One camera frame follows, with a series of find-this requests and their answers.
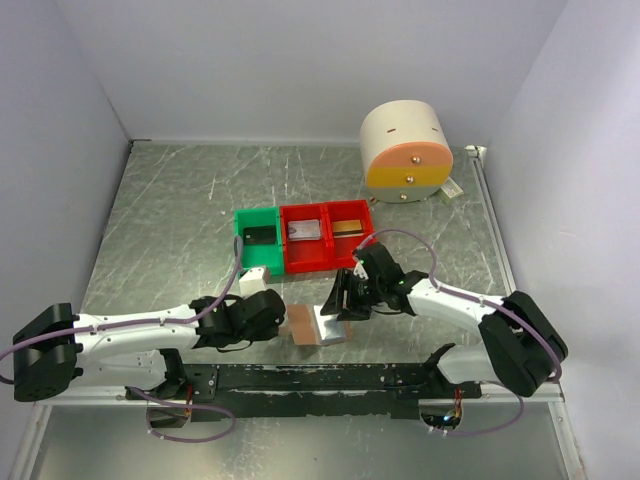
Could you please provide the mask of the brown leather card holder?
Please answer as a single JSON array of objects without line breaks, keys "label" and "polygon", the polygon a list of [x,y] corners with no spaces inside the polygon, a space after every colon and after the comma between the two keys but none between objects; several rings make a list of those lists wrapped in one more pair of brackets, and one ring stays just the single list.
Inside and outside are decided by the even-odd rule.
[{"label": "brown leather card holder", "polygon": [[278,335],[291,337],[298,346],[328,346],[348,342],[353,333],[348,321],[337,314],[322,315],[319,305],[290,304]]}]

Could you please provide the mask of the red plastic bin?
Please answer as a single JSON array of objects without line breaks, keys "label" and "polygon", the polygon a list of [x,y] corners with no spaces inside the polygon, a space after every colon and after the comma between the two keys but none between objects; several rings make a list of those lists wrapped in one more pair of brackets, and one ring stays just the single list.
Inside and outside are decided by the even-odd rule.
[{"label": "red plastic bin", "polygon": [[323,203],[280,207],[284,268],[287,274],[328,271],[331,268],[327,226]]},{"label": "red plastic bin", "polygon": [[333,266],[351,268],[355,265],[353,251],[374,231],[369,203],[366,200],[328,202],[326,204],[331,239]]}]

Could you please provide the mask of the green plastic bin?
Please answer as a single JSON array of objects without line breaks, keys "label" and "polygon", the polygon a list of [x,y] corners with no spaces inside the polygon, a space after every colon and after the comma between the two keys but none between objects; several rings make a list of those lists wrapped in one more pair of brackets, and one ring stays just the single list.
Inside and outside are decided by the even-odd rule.
[{"label": "green plastic bin", "polygon": [[[243,241],[243,229],[251,226],[274,225],[277,243],[272,245],[248,246]],[[278,207],[252,208],[234,212],[234,232],[243,241],[242,267],[266,266],[272,276],[285,273],[280,212]]]}]

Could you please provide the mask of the white round drawer cabinet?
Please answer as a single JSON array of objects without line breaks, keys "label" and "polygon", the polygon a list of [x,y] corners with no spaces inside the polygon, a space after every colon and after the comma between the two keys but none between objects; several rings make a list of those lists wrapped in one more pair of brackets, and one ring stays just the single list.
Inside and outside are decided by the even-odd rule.
[{"label": "white round drawer cabinet", "polygon": [[395,100],[374,108],[360,128],[364,180],[385,203],[422,201],[448,179],[453,154],[436,111],[419,100]]}]

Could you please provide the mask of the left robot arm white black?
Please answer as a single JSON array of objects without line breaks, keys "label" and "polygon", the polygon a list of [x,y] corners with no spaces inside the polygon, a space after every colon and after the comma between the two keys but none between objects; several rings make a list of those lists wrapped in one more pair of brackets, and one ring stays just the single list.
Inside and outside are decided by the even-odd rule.
[{"label": "left robot arm white black", "polygon": [[285,314],[272,289],[130,315],[75,314],[68,303],[54,304],[13,337],[13,397],[30,403],[70,389],[133,386],[173,399],[187,385],[182,352],[268,341]]}]

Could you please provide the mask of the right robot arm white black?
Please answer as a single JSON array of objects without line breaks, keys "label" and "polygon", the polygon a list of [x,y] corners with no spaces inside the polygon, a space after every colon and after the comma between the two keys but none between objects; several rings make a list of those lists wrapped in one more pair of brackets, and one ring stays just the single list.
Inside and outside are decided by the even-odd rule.
[{"label": "right robot arm white black", "polygon": [[399,380],[398,389],[426,388],[443,398],[461,384],[496,382],[530,397],[560,375],[568,347],[530,295],[483,297],[438,283],[425,272],[404,272],[380,243],[354,254],[354,267],[338,271],[321,316],[364,321],[384,304],[393,314],[444,320],[480,340],[440,347],[422,364],[417,380]]}]

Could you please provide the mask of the gold card in bin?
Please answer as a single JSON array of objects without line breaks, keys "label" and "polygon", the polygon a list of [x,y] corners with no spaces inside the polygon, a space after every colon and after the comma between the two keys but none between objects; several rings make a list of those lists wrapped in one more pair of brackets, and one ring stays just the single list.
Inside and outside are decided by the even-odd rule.
[{"label": "gold card in bin", "polygon": [[331,227],[334,238],[360,237],[364,234],[362,222],[358,219],[335,221]]}]

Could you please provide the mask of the silver purple card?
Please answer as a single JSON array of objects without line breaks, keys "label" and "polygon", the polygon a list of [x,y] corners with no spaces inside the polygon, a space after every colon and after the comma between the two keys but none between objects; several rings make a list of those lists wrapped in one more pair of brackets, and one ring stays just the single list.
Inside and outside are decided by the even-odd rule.
[{"label": "silver purple card", "polygon": [[289,241],[315,241],[322,237],[321,222],[318,219],[296,220],[287,223]]}]

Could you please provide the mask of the black card in green bin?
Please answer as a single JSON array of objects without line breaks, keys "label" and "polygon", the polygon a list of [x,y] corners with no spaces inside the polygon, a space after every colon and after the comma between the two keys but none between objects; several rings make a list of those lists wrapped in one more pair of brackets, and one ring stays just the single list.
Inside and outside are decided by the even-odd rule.
[{"label": "black card in green bin", "polygon": [[277,230],[274,225],[251,226],[243,229],[245,245],[272,245],[277,243]]}]

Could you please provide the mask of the small white green box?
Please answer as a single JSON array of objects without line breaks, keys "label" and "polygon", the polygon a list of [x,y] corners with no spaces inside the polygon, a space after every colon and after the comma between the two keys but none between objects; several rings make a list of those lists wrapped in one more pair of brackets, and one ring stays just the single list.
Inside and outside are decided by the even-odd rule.
[{"label": "small white green box", "polygon": [[464,194],[464,190],[451,177],[441,185],[440,192],[446,201],[454,200]]}]

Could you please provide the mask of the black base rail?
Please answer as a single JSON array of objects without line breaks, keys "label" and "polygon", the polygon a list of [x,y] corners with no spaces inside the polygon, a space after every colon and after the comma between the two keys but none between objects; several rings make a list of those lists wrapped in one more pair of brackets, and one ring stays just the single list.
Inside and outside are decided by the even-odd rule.
[{"label": "black base rail", "polygon": [[455,386],[428,363],[184,364],[144,391],[162,400],[225,408],[238,418],[418,419],[422,401],[450,405],[457,393],[471,399],[481,395],[478,384]]}]

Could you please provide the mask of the white corner bracket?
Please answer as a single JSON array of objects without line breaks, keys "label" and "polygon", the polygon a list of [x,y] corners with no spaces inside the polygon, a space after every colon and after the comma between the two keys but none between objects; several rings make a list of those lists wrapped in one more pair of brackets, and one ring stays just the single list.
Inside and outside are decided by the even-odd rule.
[{"label": "white corner bracket", "polygon": [[470,158],[478,158],[483,161],[486,157],[487,148],[480,145],[467,145],[465,151]]}]

